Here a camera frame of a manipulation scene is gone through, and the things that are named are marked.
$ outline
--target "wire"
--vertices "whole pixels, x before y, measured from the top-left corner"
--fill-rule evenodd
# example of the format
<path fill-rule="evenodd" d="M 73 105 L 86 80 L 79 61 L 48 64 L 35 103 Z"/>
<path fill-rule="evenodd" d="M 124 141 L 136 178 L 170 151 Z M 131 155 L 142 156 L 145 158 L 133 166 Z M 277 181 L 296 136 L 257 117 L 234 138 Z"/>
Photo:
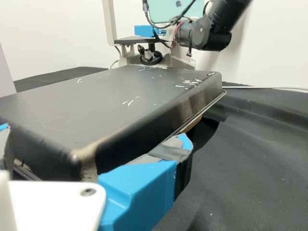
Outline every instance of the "wire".
<path fill-rule="evenodd" d="M 168 44 L 166 44 L 163 40 L 161 40 L 161 38 L 158 36 L 158 34 L 157 34 L 156 31 L 154 30 L 154 28 L 153 28 L 153 34 L 154 34 L 154 37 L 155 37 L 159 42 L 161 42 L 165 47 L 171 49 L 171 47 L 170 47 Z"/>
<path fill-rule="evenodd" d="M 181 25 L 183 25 L 185 22 L 180 22 L 177 27 L 175 28 L 174 32 L 173 32 L 173 38 L 172 38 L 172 43 L 171 43 L 171 48 L 174 48 L 175 45 L 177 44 L 177 41 L 176 41 L 176 36 L 177 36 L 177 32 L 178 32 L 178 29 Z"/>
<path fill-rule="evenodd" d="M 207 1 L 207 3 L 204 5 L 204 8 L 203 8 L 203 15 L 205 15 L 206 8 L 207 8 L 208 4 L 209 4 L 210 2 L 214 2 L 214 1 L 215 1 L 215 0 L 209 0 L 209 1 Z"/>
<path fill-rule="evenodd" d="M 152 26 L 155 27 L 157 29 L 165 29 L 169 26 L 173 26 L 174 24 L 176 24 L 186 13 L 187 11 L 191 8 L 191 6 L 194 4 L 196 0 L 192 0 L 191 3 L 188 4 L 188 6 L 182 11 L 182 13 L 180 13 L 178 16 L 175 16 L 173 18 L 170 19 L 170 22 L 165 25 L 165 26 L 156 26 L 155 23 L 153 23 L 149 17 L 149 13 L 148 13 L 148 9 L 149 9 L 149 5 L 147 3 L 147 0 L 142 1 L 143 2 L 143 11 L 145 14 L 145 17 L 148 21 L 148 23 Z"/>
<path fill-rule="evenodd" d="M 117 63 L 117 62 L 119 62 L 119 60 L 115 60 L 111 65 L 110 65 L 110 68 L 109 68 L 109 70 L 111 70 L 112 69 L 112 67 Z"/>
<path fill-rule="evenodd" d="M 282 89 L 282 90 L 300 90 L 308 92 L 308 88 L 299 87 L 283 87 L 283 86 L 270 86 L 270 87 L 259 87 L 259 86 L 222 86 L 223 89 Z"/>
<path fill-rule="evenodd" d="M 121 51 L 120 51 L 120 49 L 117 47 L 117 46 L 115 46 L 115 49 L 117 50 L 117 52 L 119 53 L 119 55 L 120 55 L 120 58 L 122 57 L 122 54 L 121 54 Z"/>

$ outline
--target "black table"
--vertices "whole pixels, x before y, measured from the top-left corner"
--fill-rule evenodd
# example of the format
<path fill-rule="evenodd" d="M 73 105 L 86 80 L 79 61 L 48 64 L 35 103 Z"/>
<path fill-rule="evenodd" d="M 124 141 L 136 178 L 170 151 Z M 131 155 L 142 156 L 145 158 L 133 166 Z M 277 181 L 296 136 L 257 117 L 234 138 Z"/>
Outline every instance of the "black table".
<path fill-rule="evenodd" d="M 308 94 L 228 90 L 188 136 L 191 181 L 155 231 L 308 230 Z"/>

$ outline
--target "black robotic arm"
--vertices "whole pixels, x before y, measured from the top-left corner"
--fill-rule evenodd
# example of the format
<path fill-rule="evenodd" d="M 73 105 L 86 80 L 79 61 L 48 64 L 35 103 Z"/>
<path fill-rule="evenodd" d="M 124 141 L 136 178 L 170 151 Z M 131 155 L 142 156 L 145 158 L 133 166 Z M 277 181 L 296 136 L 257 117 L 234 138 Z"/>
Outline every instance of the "black robotic arm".
<path fill-rule="evenodd" d="M 231 30 L 252 0 L 215 0 L 209 14 L 183 23 L 176 34 L 180 46 L 221 51 L 231 41 Z"/>

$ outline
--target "blue component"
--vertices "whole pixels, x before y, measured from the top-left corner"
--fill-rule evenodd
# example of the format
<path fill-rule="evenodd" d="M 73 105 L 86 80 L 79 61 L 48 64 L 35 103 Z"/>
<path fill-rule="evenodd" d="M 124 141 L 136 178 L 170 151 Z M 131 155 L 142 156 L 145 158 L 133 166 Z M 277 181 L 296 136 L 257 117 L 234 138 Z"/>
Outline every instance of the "blue component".
<path fill-rule="evenodd" d="M 172 207 L 176 161 L 120 166 L 98 177 L 107 192 L 99 231 L 150 231 Z"/>
<path fill-rule="evenodd" d="M 155 32 L 159 36 L 165 36 L 167 33 L 167 31 L 163 29 L 155 29 Z M 135 35 L 146 38 L 152 38 L 154 37 L 153 27 L 151 27 L 150 25 L 135 26 Z"/>
<path fill-rule="evenodd" d="M 193 150 L 193 144 L 185 133 L 178 135 L 178 138 L 183 142 L 182 149 L 185 149 L 188 151 Z"/>
<path fill-rule="evenodd" d="M 2 124 L 2 125 L 0 125 L 0 131 L 7 129 L 8 127 L 9 127 L 8 124 Z"/>

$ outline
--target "white scratch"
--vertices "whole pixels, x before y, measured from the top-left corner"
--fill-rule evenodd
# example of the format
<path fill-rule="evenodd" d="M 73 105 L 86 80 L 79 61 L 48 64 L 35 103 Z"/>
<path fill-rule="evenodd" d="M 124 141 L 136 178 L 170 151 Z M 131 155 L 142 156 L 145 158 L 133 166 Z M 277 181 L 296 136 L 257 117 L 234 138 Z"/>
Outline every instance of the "white scratch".
<path fill-rule="evenodd" d="M 129 107 L 129 106 L 132 104 L 132 102 L 134 102 L 134 100 L 130 101 L 130 102 L 127 104 L 127 107 Z"/>

